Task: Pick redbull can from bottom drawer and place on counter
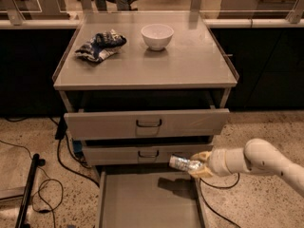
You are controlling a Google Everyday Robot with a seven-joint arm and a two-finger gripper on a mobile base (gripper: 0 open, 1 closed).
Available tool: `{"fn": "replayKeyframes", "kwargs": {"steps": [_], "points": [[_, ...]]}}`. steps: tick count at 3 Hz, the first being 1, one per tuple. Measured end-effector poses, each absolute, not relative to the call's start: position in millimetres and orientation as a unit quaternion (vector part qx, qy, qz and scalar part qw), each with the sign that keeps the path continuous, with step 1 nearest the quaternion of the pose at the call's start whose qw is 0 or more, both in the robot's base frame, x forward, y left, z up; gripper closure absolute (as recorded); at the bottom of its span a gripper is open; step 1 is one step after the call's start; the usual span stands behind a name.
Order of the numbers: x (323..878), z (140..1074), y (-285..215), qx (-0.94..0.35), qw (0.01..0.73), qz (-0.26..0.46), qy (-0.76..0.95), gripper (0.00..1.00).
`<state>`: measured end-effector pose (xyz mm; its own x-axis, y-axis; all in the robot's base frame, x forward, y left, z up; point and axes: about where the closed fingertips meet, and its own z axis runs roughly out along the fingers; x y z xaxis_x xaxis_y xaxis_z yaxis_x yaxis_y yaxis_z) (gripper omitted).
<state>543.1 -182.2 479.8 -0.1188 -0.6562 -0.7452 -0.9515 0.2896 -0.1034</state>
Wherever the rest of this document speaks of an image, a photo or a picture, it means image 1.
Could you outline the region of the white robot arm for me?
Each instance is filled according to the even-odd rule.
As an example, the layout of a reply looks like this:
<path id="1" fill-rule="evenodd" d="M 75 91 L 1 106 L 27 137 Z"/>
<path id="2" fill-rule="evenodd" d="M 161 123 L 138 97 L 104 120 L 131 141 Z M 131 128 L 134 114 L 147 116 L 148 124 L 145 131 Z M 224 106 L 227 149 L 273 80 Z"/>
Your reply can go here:
<path id="1" fill-rule="evenodd" d="M 304 167 L 290 161 L 271 143 L 251 139 L 244 147 L 213 149 L 191 157 L 202 162 L 202 167 L 189 171 L 194 178 L 229 176 L 235 173 L 247 175 L 277 175 L 304 197 Z"/>

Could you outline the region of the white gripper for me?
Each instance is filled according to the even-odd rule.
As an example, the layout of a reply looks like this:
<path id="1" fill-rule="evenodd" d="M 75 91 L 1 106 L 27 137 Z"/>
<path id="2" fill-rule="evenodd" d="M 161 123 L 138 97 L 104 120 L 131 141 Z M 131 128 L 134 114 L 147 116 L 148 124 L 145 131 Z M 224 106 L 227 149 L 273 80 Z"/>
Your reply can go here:
<path id="1" fill-rule="evenodd" d="M 195 179 L 212 178 L 213 173 L 224 177 L 235 173 L 242 173 L 246 170 L 246 161 L 242 148 L 214 149 L 212 152 L 202 151 L 194 154 L 190 160 L 207 162 L 210 168 L 203 165 L 197 169 L 189 170 L 189 175 Z"/>

